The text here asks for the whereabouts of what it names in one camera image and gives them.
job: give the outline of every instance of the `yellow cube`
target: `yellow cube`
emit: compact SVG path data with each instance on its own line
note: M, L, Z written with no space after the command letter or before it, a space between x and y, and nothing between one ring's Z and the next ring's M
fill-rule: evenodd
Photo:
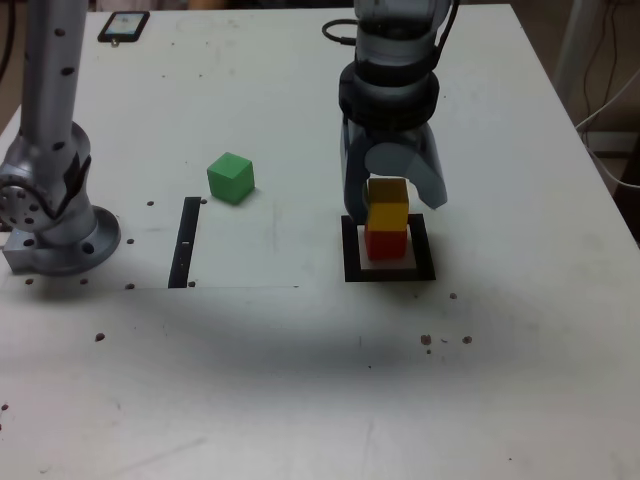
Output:
M369 231L402 232L409 220L409 194L404 178L369 180Z

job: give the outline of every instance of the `red cube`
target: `red cube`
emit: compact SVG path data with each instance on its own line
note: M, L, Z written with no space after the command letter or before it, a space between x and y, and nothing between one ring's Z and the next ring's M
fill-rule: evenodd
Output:
M364 227L364 242L369 260L395 260L407 252L407 229L400 232L370 231Z

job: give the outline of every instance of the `stacked cubes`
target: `stacked cubes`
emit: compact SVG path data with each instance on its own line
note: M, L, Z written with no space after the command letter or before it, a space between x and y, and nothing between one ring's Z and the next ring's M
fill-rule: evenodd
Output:
M404 178L369 180L369 217L365 244L369 260L404 257L407 251L409 195Z

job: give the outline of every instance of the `white cable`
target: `white cable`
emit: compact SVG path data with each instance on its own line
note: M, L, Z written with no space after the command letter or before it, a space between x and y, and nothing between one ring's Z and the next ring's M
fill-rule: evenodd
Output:
M615 96L609 100L607 103L605 103L602 107L600 107L598 110L595 111L595 113L589 115L587 118L585 118L583 121L581 121L579 124L576 125L576 130L578 128L580 128L582 125L584 125L585 123L587 123L589 120L591 120L593 117L595 117L596 115L598 115L600 112L602 112L605 108L607 108L609 105L611 105L613 102L615 102L620 95L622 95L624 93L624 91L629 88L629 86L635 81L636 78L638 78L638 75L640 75L640 68L636 71L636 73L633 74L633 77L631 77L629 79L629 81L627 83L625 83L624 87L622 87L620 89L620 91L618 93L615 94Z
M595 154L595 153L593 153L593 150L591 150L591 149L590 149L589 147L587 147L587 146L585 146L584 148L586 148L586 149L587 149L587 152L589 152L589 154L591 155L591 157L592 157L594 160L596 160L596 161L600 164L600 166L601 166L601 167L602 167L602 169L604 170L604 173L606 173L606 174L607 174L607 176L608 176L611 180L613 180L614 182L616 182L618 185L622 185L623 187L633 188L633 189L635 189L635 190L640 190L640 185L632 185L632 184L630 184L630 183L625 183L625 182L622 182L622 181L618 180L618 179L613 175L613 173L611 173L611 172L609 171L609 169L605 166L604 162L603 162L602 160L600 160L600 159L596 156L596 154Z

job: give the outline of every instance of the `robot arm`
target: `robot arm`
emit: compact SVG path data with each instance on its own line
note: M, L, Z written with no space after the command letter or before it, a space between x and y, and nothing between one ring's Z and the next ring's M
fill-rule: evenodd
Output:
M72 121L87 0L32 0L20 130L0 166L0 215L14 230L3 253L15 272L68 275L115 250L115 217L86 192L89 138Z
M366 222L371 173L408 178L431 208L447 201L431 129L440 59L459 0L356 0L355 60L340 77L344 200ZM449 22L436 45L437 30Z

